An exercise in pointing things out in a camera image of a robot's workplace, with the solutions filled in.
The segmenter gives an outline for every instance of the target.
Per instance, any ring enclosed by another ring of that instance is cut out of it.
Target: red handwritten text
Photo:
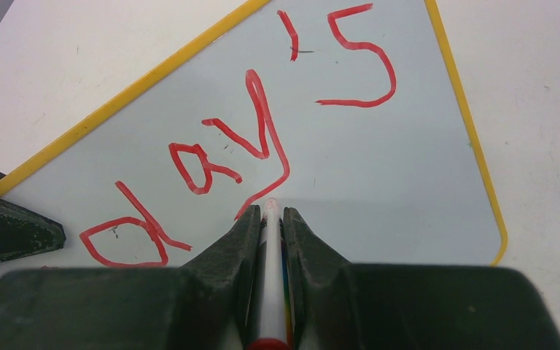
[[[132,206],[134,206],[134,208],[136,208],[136,210],[143,216],[144,221],[137,219],[135,217],[121,217],[119,219],[110,220],[108,222],[105,222],[104,224],[97,225],[95,227],[90,228],[89,230],[86,230],[83,233],[80,233],[79,235],[80,240],[85,245],[85,247],[89,251],[89,254],[91,254],[91,257],[93,257],[93,259],[100,262],[100,264],[109,267],[166,266],[166,264],[168,263],[168,255],[166,254],[166,249],[164,248],[162,241],[164,241],[164,243],[168,244],[169,246],[175,246],[183,250],[190,251],[192,249],[191,246],[185,243],[170,239],[166,235],[166,233],[164,232],[160,224],[143,207],[143,205],[139,202],[138,199],[136,199],[134,194],[125,186],[123,182],[117,181],[114,183],[114,185],[117,186],[117,189],[121,191],[121,193],[123,193],[123,195],[128,199],[128,201],[130,201]],[[151,238],[152,242],[155,244],[157,248],[157,252],[160,255],[159,262],[140,262],[136,264],[125,264],[121,262],[110,261],[105,257],[103,257],[98,252],[98,250],[94,247],[93,243],[91,242],[91,236],[101,231],[108,230],[118,225],[125,225],[125,224],[139,226],[140,228],[145,230],[145,232],[147,232],[147,235],[149,235],[149,238]]]
[[[266,159],[267,157],[269,157],[269,147],[265,138],[265,126],[267,126],[271,142],[273,144],[273,147],[276,149],[278,158],[280,158],[280,163],[282,164],[283,171],[282,175],[276,181],[272,182],[269,186],[250,196],[250,198],[246,199],[243,206],[241,206],[241,208],[237,212],[235,219],[238,219],[250,204],[254,203],[257,199],[263,197],[264,195],[267,195],[269,192],[275,190],[278,186],[283,184],[290,175],[289,160],[287,159],[287,155],[284,153],[284,149],[282,148],[280,138],[278,137],[278,134],[276,132],[276,127],[273,125],[273,119],[271,117],[271,112],[269,111],[267,96],[265,96],[265,89],[263,89],[263,84],[261,83],[261,80],[254,69],[249,69],[246,72],[246,89],[248,90],[248,94],[250,95],[252,103],[254,104],[254,110],[257,113],[259,142],[261,145],[260,151],[254,148],[254,146],[252,146],[252,144],[250,144],[246,139],[237,135],[237,133],[232,131],[220,119],[205,119],[202,121],[202,123],[203,125],[215,126],[216,128],[220,129],[226,136],[228,136],[229,139],[241,145],[251,155],[254,155],[259,159]]]
[[[225,166],[218,166],[216,164],[210,163],[207,159],[207,154],[205,153],[205,151],[203,151],[203,148],[199,144],[188,146],[186,144],[172,143],[168,145],[168,151],[171,153],[173,163],[175,163],[177,170],[185,180],[187,188],[189,188],[190,191],[192,191],[192,193],[196,195],[203,195],[209,192],[209,190],[211,189],[211,185],[214,183],[214,178],[211,175],[212,171],[229,176],[233,178],[238,184],[241,183],[241,175],[237,174],[235,171],[232,171]],[[205,172],[205,184],[202,187],[196,186],[196,184],[192,180],[190,173],[187,172],[182,159],[179,157],[179,152],[187,152],[192,153],[193,155],[197,155],[198,159],[201,161],[203,171]]]
[[[347,40],[340,29],[338,28],[338,24],[336,20],[339,18],[348,17],[350,15],[356,15],[358,13],[362,13],[372,9],[372,4],[363,4],[355,7],[350,7],[348,9],[341,9],[339,11],[331,12],[327,15],[327,22],[330,24],[330,28],[332,30],[333,36],[336,40],[347,50],[368,50],[375,53],[381,61],[383,61],[383,65],[385,65],[385,69],[387,70],[387,74],[389,76],[389,92],[383,95],[380,98],[377,98],[373,101],[361,101],[361,100],[338,100],[338,99],[328,99],[328,100],[318,100],[317,103],[321,105],[337,105],[337,106],[355,106],[355,107],[374,107],[379,106],[383,102],[389,100],[394,93],[396,92],[396,74],[394,73],[394,68],[392,67],[392,62],[389,60],[383,49],[379,46],[371,43],[371,42],[350,42]]]
[[[278,16],[280,16],[280,20],[284,24],[284,27],[289,32],[289,36],[291,37],[291,61],[295,61],[298,59],[299,53],[299,36],[298,33],[295,31],[295,27],[293,27],[293,23],[291,23],[291,19],[289,15],[285,11],[278,11]]]

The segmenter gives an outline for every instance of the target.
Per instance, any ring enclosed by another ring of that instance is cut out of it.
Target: white marker
[[[265,203],[248,315],[248,350],[291,349],[279,212],[276,200]]]

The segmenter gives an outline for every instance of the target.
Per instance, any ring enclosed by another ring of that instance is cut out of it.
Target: yellow whiteboard frame
[[[221,19],[218,23],[214,24],[211,28],[194,38],[173,55],[166,58],[162,63],[157,65],[143,77],[136,80],[124,91],[117,94],[93,113],[89,114],[81,122],[65,132],[61,137],[44,147],[44,149],[36,153],[29,160],[1,179],[0,197],[29,178],[40,168],[55,159],[58,155],[65,152],[69,147],[73,146],[76,142],[85,137],[101,123],[115,115],[123,107],[127,106],[130,102],[145,93],[153,85],[161,81],[175,69],[179,68],[182,64],[186,63],[189,59],[194,57],[216,39],[227,33],[230,29],[237,26],[241,21],[248,18],[261,7],[265,6],[269,1],[270,0],[247,0],[240,7]],[[473,153],[475,154],[475,159],[477,160],[478,168],[482,176],[482,181],[484,182],[484,187],[486,188],[486,194],[489,197],[494,218],[497,222],[497,227],[499,228],[499,234],[501,235],[501,245],[499,246],[499,251],[491,263],[491,265],[496,265],[499,261],[501,261],[503,254],[508,247],[508,232],[505,229],[503,216],[501,215],[501,210],[499,209],[499,203],[497,202],[489,170],[486,166],[486,160],[484,159],[482,147],[478,139],[478,133],[475,130],[473,119],[471,118],[469,104],[467,103],[467,98],[465,97],[464,90],[462,89],[460,76],[456,70],[456,64],[454,63],[454,57],[452,56],[450,44],[446,36],[446,30],[443,27],[443,22],[441,21],[441,16],[439,15],[437,3],[435,0],[424,0],[424,3],[426,4],[432,29],[435,31],[441,55],[443,56],[443,60],[445,61],[446,68],[448,70],[448,75],[450,77],[452,88],[454,89],[454,94],[456,95],[456,100],[460,108],[464,126],[467,129]]]

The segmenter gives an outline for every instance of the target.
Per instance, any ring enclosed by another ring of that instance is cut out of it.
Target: white background
[[[0,25],[8,172],[241,0],[14,1]],[[560,329],[560,1],[438,2],[510,236]]]

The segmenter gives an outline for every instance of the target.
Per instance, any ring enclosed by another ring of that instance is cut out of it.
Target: red marker cap
[[[246,350],[291,350],[291,347],[278,339],[257,339],[248,345]]]

